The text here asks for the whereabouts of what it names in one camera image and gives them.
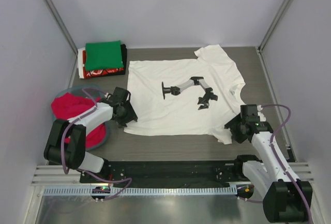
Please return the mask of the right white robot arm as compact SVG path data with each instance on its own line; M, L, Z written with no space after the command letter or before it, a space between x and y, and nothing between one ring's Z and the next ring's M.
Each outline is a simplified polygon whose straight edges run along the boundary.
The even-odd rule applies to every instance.
M291 168L278 146L276 131L258 112L256 104L242 105L240 113L224 126L233 140L248 140L260 156L238 156L233 174L238 180L251 181L263 198L264 215L270 223L312 223L313 188Z

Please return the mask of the white printed t-shirt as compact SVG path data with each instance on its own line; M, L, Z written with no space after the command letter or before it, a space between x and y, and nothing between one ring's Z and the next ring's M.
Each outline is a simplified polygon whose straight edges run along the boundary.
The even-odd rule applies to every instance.
M124 131L141 136L210 135L218 142L231 144L225 124L240 112L244 104L240 93L245 81L236 63L220 45L195 51L195 58L173 61L131 61L127 89L138 117ZM205 94L193 85L174 96L163 95L162 87L186 86L191 77L203 77L217 100L201 109L199 98Z

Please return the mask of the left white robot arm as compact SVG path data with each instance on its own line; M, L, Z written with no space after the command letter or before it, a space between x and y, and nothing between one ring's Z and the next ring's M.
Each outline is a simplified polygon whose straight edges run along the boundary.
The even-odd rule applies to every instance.
M57 118L43 152L46 160L63 167L64 172L77 170L91 173L99 182L110 176L108 160L86 150L86 138L98 126L113 120L120 126L137 121L138 116L130 103L130 91L116 87L113 93L104 93L96 100L83 88L82 92L92 101L92 106L71 118Z

